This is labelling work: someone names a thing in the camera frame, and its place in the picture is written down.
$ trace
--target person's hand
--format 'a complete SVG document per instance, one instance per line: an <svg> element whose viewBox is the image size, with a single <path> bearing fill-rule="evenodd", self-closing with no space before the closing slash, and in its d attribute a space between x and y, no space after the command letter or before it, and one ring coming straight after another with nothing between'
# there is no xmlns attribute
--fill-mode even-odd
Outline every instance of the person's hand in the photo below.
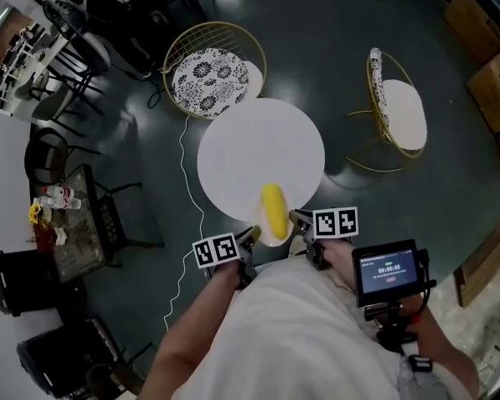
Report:
<svg viewBox="0 0 500 400"><path fill-rule="evenodd" d="M238 269L239 261L226 262L216 268L212 280L220 280L235 289L240 283Z"/></svg>
<svg viewBox="0 0 500 400"><path fill-rule="evenodd" d="M319 240L324 248L324 259L332 264L332 267L346 285L356 292L356 278L353 269L352 250L354 246L344 240Z"/></svg>

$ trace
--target bottle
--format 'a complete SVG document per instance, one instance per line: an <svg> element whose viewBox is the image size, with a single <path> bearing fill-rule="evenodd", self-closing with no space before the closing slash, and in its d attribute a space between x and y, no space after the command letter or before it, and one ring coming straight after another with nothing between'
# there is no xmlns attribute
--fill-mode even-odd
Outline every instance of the bottle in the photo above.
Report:
<svg viewBox="0 0 500 400"><path fill-rule="evenodd" d="M78 210L82 206L82 201L77 198L48 197L39 198L41 206L51 209L72 209Z"/></svg>
<svg viewBox="0 0 500 400"><path fill-rule="evenodd" d="M74 197L74 190L72 188L59 187L57 185L44 187L42 189L42 192L52 197L63 197L63 198Z"/></svg>

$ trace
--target gold wire chair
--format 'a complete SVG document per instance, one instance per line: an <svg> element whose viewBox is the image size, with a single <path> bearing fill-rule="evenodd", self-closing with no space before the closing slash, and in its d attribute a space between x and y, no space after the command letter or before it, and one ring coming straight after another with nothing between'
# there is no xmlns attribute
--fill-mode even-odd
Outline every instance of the gold wire chair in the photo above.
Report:
<svg viewBox="0 0 500 400"><path fill-rule="evenodd" d="M253 63L263 75L262 86L267 79L267 59L258 40L247 30L229 22L205 22L189 28L181 34L168 49L163 64L163 84L171 101L184 113L202 120L213 120L189 112L179 105L173 96L172 84L169 79L173 76L179 64L185 57L206 48L221 48L236 54L243 61Z"/></svg>
<svg viewBox="0 0 500 400"><path fill-rule="evenodd" d="M406 70L403 69L402 65L398 63L398 61L389 55L388 53L382 52L382 56L385 56L389 58L402 72L403 76L407 79L407 82L413 86L413 82L411 81L411 78L408 76L406 73ZM370 66L370 55L367 58L367 85L368 85L368 92L370 94L370 103L372 110L362 110L362 111L355 111L355 112L350 112L347 114L346 117L351 117L355 116L357 114L365 114L365 113L370 113L373 114L376 120L377 128L380 132L380 137L382 140L389 145L393 145L403 156L406 158L419 158L424 151L424 148L426 147L426 144L418 150L406 150L401 148L397 142L394 140L393 135L389 132L388 125L386 123L385 117L382 115L382 112L380 111L380 108L378 106L378 101L376 99L376 94L374 93L374 86L373 86L373 75L372 75L372 70ZM350 162L353 163L360 168L366 169L371 172L378 172L378 173L392 173L392 172L400 172L403 170L403 167L397 167L394 169L376 169L374 167L369 167L365 164L362 164L356 160L354 160L351 157L346 157L346 159Z"/></svg>

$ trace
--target dark floor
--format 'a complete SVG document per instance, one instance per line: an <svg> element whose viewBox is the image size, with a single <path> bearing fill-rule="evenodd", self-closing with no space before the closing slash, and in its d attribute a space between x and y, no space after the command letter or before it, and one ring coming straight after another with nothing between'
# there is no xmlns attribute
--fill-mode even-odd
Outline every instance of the dark floor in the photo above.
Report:
<svg viewBox="0 0 500 400"><path fill-rule="evenodd" d="M442 1L201 1L211 20L239 24L262 44L269 68L263 95L301 108L322 134L326 172L307 208L357 206L357 245L415 238L430 252L438 280L487 236L500 219L500 162L493 136L465 88L477 67L443 21ZM345 165L345 155L375 133L370 117L343 116L368 107L364 64L372 47L391 53L407 69L427 117L426 151L400 173L374 175ZM137 221L153 213L167 244L122 251L117 259L123 269L105 267L85 277L90 308L119 347L133 353L150 341L157 345L165 332L163 315L177 291L181 258L199 239L200 213L179 167L183 114L167 97L148 110L153 86L116 70L97 84L106 91L98 102L105 116L91 115L82 123L89 132L85 144L105 154L92 160L95 176L109 187L142 181L142 192L117 196L125 228L137 239L154 239L155 231ZM237 232L245 225L220 213L198 181L196 156L207 127L206 121L190 120L184 141L191 189L206 213L204 235ZM378 160L391 164L386 157ZM254 256L258 262L280 259L285 249L256 247ZM169 323L205 283L193 257L187 264ZM153 350L140 359L144 372L152 358Z"/></svg>

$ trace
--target chair leg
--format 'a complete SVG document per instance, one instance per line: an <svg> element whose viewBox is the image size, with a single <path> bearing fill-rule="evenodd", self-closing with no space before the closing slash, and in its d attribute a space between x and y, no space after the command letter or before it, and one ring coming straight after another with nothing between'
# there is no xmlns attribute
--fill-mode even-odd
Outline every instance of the chair leg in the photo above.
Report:
<svg viewBox="0 0 500 400"><path fill-rule="evenodd" d="M83 75L81 71L78 71L77 69L73 68L68 62L65 62L62 57L56 56L54 59L56 59L59 63L61 63L61 65L63 65L66 69L72 71L77 76L81 77Z"/></svg>
<svg viewBox="0 0 500 400"><path fill-rule="evenodd" d="M393 173L393 172L400 172L403 170L403 167L399 167L396 169L375 169L374 167L369 167L365 166L364 164L361 164L360 162L356 162L354 159L350 157L346 157L346 159L350 162L353 163L357 166L359 166L362 169L368 170L370 172L376 172L376 173Z"/></svg>
<svg viewBox="0 0 500 400"><path fill-rule="evenodd" d="M135 182L135 183L127 183L126 185L122 185L121 187L109 189L109 188L104 187L100 182L94 181L94 184L99 186L103 191L105 191L109 195L118 193L118 192L125 190L127 188L130 188L130 187L139 187L140 188L143 186L142 183Z"/></svg>
<svg viewBox="0 0 500 400"><path fill-rule="evenodd" d="M91 153L91 154L102 154L101 152L99 151L96 151L96 150L91 150L89 148L85 148L85 147L80 147L78 145L72 145L71 147L69 147L68 149L72 151L74 150L80 150L80 151L84 151L85 153Z"/></svg>
<svg viewBox="0 0 500 400"><path fill-rule="evenodd" d="M354 112L351 112L351 115L361 114L361 113L366 113L366 112L361 112L361 111L358 111L358 112L355 112L355 113L354 113ZM367 148L373 147L373 146L374 146L374 144L375 144L376 142L378 142L379 140L380 140L380 137L379 137L379 136L377 136L377 137L373 138L373 139L372 139L372 140L370 140L368 143L365 143L365 144L363 144L361 147L359 147L359 148L358 148L358 149L354 152L354 154L353 154L353 155L359 154L359 153L361 153L361 152L365 151ZM369 166L367 166L367 165L365 165L365 164L362 164L362 163L360 163L360 162L358 162L358 161L354 160L354 159L353 159L353 158L351 158L351 157L346 156L345 158L346 158L346 159L347 159L350 163L353 163L353 164L355 164L356 166L359 166L360 168L363 168L363 169L368 170L368 171L370 171L370 172L376 172L376 173L393 173L393 172L400 172L401 170L403 170L403 167L398 167L398 168L396 168L396 169L376 169L376 168L374 168L374 167L369 167Z"/></svg>
<svg viewBox="0 0 500 400"><path fill-rule="evenodd" d="M74 96L77 98L80 98L82 101L84 101L89 107L91 107L94 111L96 111L99 115L103 116L103 112L98 109L96 105L94 105L91 101L89 101L82 93L74 89L73 87L71 88L72 93L74 93Z"/></svg>
<svg viewBox="0 0 500 400"><path fill-rule="evenodd" d="M138 240L127 240L127 246L138 246L140 248L164 248L165 243L139 242Z"/></svg>
<svg viewBox="0 0 500 400"><path fill-rule="evenodd" d="M133 354L133 357L126 362L126 366L131 367L133 365L133 362L135 362L138 358L140 358L151 347L153 347L153 344L149 342L147 345L145 345L143 348L141 348L139 351Z"/></svg>
<svg viewBox="0 0 500 400"><path fill-rule="evenodd" d="M73 77L69 77L69 76L63 76L63 78L66 78L69 82L73 82L75 84L78 84L84 88L89 88L89 89L92 89L93 91L95 92L98 92L98 93L103 93L102 90L100 90L98 87L94 87L94 86L91 86L90 84L87 84L87 82L85 81L85 79L83 80L78 80L77 78L73 78Z"/></svg>
<svg viewBox="0 0 500 400"><path fill-rule="evenodd" d="M77 61L79 61L80 63L82 63L83 65L87 66L87 63L85 62L85 60L82 57L80 57L79 55L77 55L73 51L68 50L66 47L62 50L62 52L66 53L70 58L74 58Z"/></svg>
<svg viewBox="0 0 500 400"><path fill-rule="evenodd" d="M187 1L191 5L192 10L194 10L194 12L198 15L198 17L203 22L206 22L208 20L208 17L206 16L206 13L203 11L203 8L200 5L200 2L198 0L187 0Z"/></svg>
<svg viewBox="0 0 500 400"><path fill-rule="evenodd" d="M80 133L78 132L77 130L74 130L72 129L71 127L67 126L66 124L64 123L61 123L59 120L57 120L56 118L51 118L50 120L52 120L54 123L56 123L58 126L61 126L63 129L67 129L69 132L72 132L74 133L76 136L80 137L80 138L84 138L85 135L83 133Z"/></svg>

